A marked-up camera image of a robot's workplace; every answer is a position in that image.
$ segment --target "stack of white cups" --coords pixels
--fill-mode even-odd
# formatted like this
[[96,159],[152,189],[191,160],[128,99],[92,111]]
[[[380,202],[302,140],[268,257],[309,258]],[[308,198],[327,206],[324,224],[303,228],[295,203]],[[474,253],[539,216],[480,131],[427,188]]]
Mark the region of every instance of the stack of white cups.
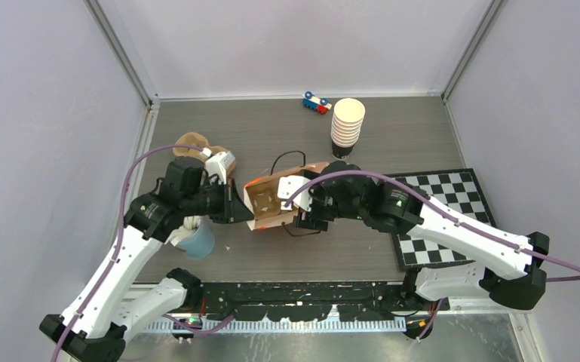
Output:
[[334,105],[332,115],[332,155],[346,159],[361,134],[365,106],[353,98],[344,98]]

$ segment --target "white robotic arm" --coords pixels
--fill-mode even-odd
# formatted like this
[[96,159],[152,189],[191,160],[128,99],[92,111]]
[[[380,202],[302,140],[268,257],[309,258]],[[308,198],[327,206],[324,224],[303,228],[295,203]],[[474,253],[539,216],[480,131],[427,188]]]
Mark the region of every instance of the white robotic arm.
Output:
[[[328,173],[336,173],[336,177],[324,177]],[[403,293],[409,299],[433,302],[448,296],[488,296],[509,308],[527,310],[545,292],[546,274],[539,268],[542,260],[521,250],[547,255],[546,235],[504,232],[416,190],[425,199],[421,202],[396,186],[375,183],[358,167],[343,161],[333,162],[320,174],[303,171],[291,177],[281,178],[277,196],[292,198],[294,207],[299,209],[294,218],[298,228],[326,231],[328,222],[336,218],[361,219],[379,232],[433,241],[476,261],[449,268],[410,269],[403,285]],[[316,178],[321,181],[305,189]],[[497,244],[491,237],[514,245],[515,249]]]
[[[116,361],[125,344],[164,313],[202,298],[201,281],[180,268],[127,305],[121,305],[140,270],[188,216],[208,215],[218,223],[253,218],[226,175],[233,157],[220,152],[205,163],[179,157],[170,162],[157,188],[130,204],[124,216],[123,239],[115,241],[86,287],[61,314],[46,315],[40,330],[64,351],[82,361]],[[203,179],[205,169],[218,176]],[[118,255],[114,257],[118,244]],[[105,278],[101,276],[109,270]],[[80,311],[87,296],[91,299]]]

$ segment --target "black and white checkerboard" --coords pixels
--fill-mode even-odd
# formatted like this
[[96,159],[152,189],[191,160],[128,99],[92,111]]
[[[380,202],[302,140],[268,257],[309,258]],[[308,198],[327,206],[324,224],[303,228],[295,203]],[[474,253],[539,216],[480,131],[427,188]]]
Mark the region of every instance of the black and white checkerboard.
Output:
[[[452,209],[496,227],[474,170],[444,170],[427,173],[389,175],[398,181],[417,186]],[[461,265],[473,260],[432,241],[392,235],[400,269]]]

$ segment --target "toy vehicle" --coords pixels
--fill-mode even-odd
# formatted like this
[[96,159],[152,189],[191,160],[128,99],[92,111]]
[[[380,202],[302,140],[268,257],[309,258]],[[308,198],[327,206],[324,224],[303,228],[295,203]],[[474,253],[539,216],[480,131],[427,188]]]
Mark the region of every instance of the toy vehicle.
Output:
[[332,109],[332,103],[330,103],[327,98],[316,97],[309,90],[303,94],[303,105],[321,113],[322,115]]

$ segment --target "gray table surface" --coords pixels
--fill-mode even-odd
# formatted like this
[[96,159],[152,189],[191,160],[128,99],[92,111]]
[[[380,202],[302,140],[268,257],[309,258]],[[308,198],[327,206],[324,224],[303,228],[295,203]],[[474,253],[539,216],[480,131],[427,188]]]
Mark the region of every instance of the gray table surface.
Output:
[[[366,107],[361,136],[347,160],[380,173],[462,167],[456,137],[439,97],[359,98]],[[330,148],[331,112],[320,115],[300,100],[179,101],[161,104],[151,148],[199,132],[212,145],[234,152],[235,174],[243,184],[269,173],[282,152],[300,149],[307,162],[334,161]],[[148,159],[141,192],[163,176],[172,152]],[[299,155],[278,162],[277,170],[296,166]],[[203,281],[397,281],[389,235],[353,220],[337,220],[327,233],[291,238],[281,228],[252,232],[244,223],[211,225],[213,252],[187,259],[167,245],[139,274],[139,282],[161,280],[172,268],[186,268]]]

